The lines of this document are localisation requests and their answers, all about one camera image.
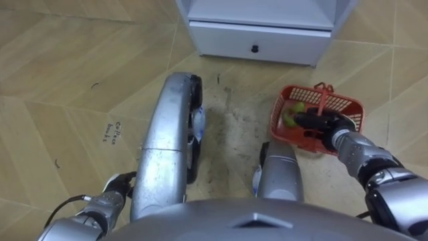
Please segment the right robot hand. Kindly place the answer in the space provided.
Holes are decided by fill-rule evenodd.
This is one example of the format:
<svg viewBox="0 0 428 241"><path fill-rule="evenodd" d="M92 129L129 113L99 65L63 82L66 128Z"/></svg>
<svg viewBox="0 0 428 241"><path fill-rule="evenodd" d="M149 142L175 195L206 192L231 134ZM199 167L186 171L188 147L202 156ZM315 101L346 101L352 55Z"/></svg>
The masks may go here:
<svg viewBox="0 0 428 241"><path fill-rule="evenodd" d="M294 115L294 122L305 130L315 130L314 137L321 140L328 151L336 151L333 136L338 132L355 131L355 122L342 113L324 108L318 115L318 107L310 107L306 112L298 112Z"/></svg>

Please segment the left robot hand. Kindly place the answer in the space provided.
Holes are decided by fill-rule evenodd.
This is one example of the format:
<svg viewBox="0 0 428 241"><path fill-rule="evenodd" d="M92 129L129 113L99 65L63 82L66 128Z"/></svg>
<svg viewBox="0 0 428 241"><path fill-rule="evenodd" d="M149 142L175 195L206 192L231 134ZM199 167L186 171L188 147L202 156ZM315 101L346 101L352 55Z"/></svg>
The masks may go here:
<svg viewBox="0 0 428 241"><path fill-rule="evenodd" d="M132 199L134 187L131 181L136 177L136 172L114 174L106 183L103 189L104 192L115 191L120 193L123 198L129 197Z"/></svg>

